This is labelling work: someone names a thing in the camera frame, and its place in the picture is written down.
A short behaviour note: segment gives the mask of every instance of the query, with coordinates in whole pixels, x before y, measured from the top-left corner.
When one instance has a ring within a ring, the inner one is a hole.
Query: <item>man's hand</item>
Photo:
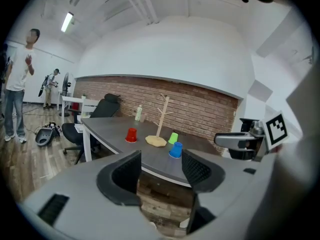
[[[26,58],[25,58],[25,63],[30,66],[31,63],[32,63],[32,57],[31,55],[27,55]]]

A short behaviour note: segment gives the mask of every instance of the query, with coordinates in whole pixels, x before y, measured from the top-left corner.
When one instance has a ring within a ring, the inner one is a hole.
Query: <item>black chair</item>
[[[104,96],[104,99],[100,100],[97,107],[91,114],[90,118],[110,118],[112,117],[120,108],[120,104],[118,101],[119,96],[111,93],[107,93]],[[77,146],[66,147],[63,151],[63,154],[67,154],[67,150],[79,150],[79,154],[75,161],[75,165],[79,162],[81,156],[85,152],[84,149],[84,139],[83,134],[78,133],[75,124],[78,123],[77,115],[81,113],[79,110],[69,109],[69,111],[73,112],[74,123],[64,123],[62,125],[62,132],[66,139]],[[90,136],[90,146],[91,148],[98,147],[99,142],[93,137]]]

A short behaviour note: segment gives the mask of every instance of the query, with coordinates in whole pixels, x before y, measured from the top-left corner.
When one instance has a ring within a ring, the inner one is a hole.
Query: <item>red cup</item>
[[[137,141],[137,129],[129,128],[125,140],[130,143],[136,142]]]

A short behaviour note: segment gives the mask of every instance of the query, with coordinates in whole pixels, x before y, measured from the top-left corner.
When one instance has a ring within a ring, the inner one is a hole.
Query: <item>green cup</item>
[[[168,142],[170,144],[175,144],[175,142],[177,141],[178,141],[178,133],[175,133],[175,132],[171,133],[171,137]]]

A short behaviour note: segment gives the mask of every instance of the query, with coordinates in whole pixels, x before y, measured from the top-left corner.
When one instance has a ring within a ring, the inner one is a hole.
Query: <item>person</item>
[[[52,89],[52,86],[54,87],[58,86],[58,83],[55,81],[55,77],[58,74],[59,74],[59,69],[56,68],[53,71],[53,74],[50,74],[48,77],[48,80],[46,81],[46,85],[44,87],[45,99],[43,103],[43,109],[53,109],[53,106],[51,106],[51,89]]]
[[[8,50],[8,45],[4,43],[2,46],[2,51],[0,53],[0,91],[2,90],[2,85],[5,78],[6,65],[7,65],[7,50]]]
[[[6,72],[5,82],[5,112],[4,128],[6,142],[15,137],[14,122],[12,117],[13,108],[16,110],[16,134],[21,143],[27,142],[24,118],[23,118],[23,99],[25,95],[25,84],[28,72],[34,75],[33,67],[36,56],[33,49],[34,44],[40,36],[39,29],[33,28],[26,35],[26,46],[16,49],[15,54],[11,56],[10,65]]]

